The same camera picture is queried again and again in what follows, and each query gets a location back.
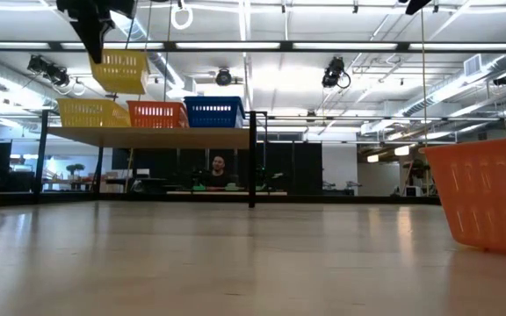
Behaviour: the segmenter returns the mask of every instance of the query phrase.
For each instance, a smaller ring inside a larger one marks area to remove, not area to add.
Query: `floor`
[[[2,208],[2,315],[506,315],[506,255],[436,206]]]

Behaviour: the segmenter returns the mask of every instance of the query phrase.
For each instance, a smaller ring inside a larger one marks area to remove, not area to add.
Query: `hanging yellow basket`
[[[111,100],[58,99],[63,127],[130,127],[130,114]]]
[[[126,94],[146,94],[149,67],[145,53],[126,49],[105,49],[102,63],[96,64],[92,58],[89,60],[93,78],[105,90]]]

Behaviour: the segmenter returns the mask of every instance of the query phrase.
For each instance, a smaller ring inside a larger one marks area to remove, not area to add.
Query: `wooden shelf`
[[[241,128],[49,127],[48,133],[97,147],[249,148],[249,129]]]

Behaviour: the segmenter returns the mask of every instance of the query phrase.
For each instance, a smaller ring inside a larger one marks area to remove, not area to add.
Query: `ceiling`
[[[240,2],[246,9],[240,11]],[[506,42],[506,0],[437,0],[423,14],[407,16],[395,0],[358,0],[358,13],[353,14],[353,1],[339,0],[186,0],[192,8],[191,25],[178,30],[170,25],[167,4],[140,0],[137,20],[149,29],[149,39],[157,41],[239,41],[239,40],[314,40],[314,41],[450,41]],[[439,12],[434,13],[433,4]],[[0,41],[72,41],[78,42],[66,15],[54,10],[55,1],[0,1]],[[183,24],[185,12],[177,14]],[[106,41],[125,41],[120,30],[109,32]],[[31,52],[0,51],[0,64],[32,78],[26,70]],[[43,53],[50,61],[68,69],[86,86],[82,96],[103,98],[107,94],[90,77],[86,53]],[[341,56],[349,65],[352,85],[343,91],[325,90],[323,70],[334,56]],[[229,68],[232,75],[244,77],[248,66],[250,108],[272,115],[305,115],[317,110],[319,115],[392,115],[396,106],[423,94],[427,89],[463,69],[463,62],[472,57],[461,54],[427,54],[423,75],[421,54],[357,54],[357,53],[247,53],[195,52],[165,54],[168,63],[181,76],[194,78],[196,91],[207,96],[237,95],[244,97],[242,84],[218,87],[212,74]],[[148,93],[142,100],[164,100],[170,88],[152,68]],[[34,78],[43,84],[44,79]],[[487,98],[486,84],[481,82],[445,100],[456,108],[466,107]],[[506,87],[491,91],[503,93]],[[118,102],[137,99],[120,95]],[[438,115],[450,115],[440,112]],[[341,121],[337,126],[360,126],[362,121]],[[389,129],[411,126],[394,124]]]

